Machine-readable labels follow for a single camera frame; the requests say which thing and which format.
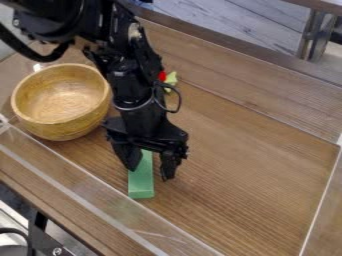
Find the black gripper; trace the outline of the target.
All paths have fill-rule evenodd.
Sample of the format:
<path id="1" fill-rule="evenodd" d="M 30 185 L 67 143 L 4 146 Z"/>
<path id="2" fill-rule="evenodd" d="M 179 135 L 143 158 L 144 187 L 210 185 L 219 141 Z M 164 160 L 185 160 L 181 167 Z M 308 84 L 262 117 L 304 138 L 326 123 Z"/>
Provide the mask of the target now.
<path id="1" fill-rule="evenodd" d="M 168 120 L 163 96 L 148 96 L 136 101 L 113 98 L 117 116 L 109 117 L 103 127 L 112 150 L 129 171 L 143 158 L 141 150 L 160 154 L 160 175 L 164 181 L 175 178 L 181 159 L 187 158 L 188 134 Z"/>

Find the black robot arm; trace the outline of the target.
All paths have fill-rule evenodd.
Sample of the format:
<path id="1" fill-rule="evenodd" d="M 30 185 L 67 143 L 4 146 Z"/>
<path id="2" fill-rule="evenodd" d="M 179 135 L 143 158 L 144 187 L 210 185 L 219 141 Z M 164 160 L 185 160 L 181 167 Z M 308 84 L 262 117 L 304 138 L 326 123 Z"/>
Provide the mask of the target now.
<path id="1" fill-rule="evenodd" d="M 103 127 L 124 167 L 133 171 L 141 152 L 159 154 L 163 180 L 175 177 L 188 154 L 188 133 L 168 120 L 169 85 L 161 79 L 161 56 L 152 49 L 145 29 L 120 0 L 0 0 L 13 10 L 12 24 L 33 41 L 53 44 L 47 55 L 36 52 L 0 24 L 0 41 L 37 62 L 61 58 L 77 44 L 107 80 L 119 114 Z"/>

